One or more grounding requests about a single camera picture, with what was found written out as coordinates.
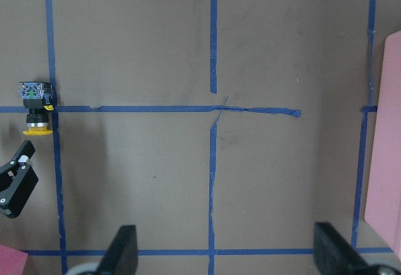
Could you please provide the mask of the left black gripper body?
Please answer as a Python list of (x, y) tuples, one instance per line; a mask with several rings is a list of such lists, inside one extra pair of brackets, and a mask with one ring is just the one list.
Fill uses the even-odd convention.
[(38, 177), (30, 165), (1, 167), (1, 214), (17, 218), (31, 196)]

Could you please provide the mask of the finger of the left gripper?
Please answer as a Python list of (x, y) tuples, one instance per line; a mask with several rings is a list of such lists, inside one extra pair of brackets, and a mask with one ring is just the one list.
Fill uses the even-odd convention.
[(25, 140), (9, 162), (1, 166), (1, 177), (16, 177), (18, 170), (28, 164), (35, 153), (35, 147), (30, 140)]

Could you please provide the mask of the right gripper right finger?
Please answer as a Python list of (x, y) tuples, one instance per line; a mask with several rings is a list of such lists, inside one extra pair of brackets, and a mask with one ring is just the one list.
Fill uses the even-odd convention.
[(320, 274), (380, 274), (380, 267), (369, 265), (329, 222), (314, 224), (313, 260)]

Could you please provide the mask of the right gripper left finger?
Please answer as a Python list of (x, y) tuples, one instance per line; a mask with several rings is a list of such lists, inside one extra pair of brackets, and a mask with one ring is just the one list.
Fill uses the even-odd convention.
[(95, 274), (134, 275), (138, 268), (135, 225), (121, 226), (100, 261)]

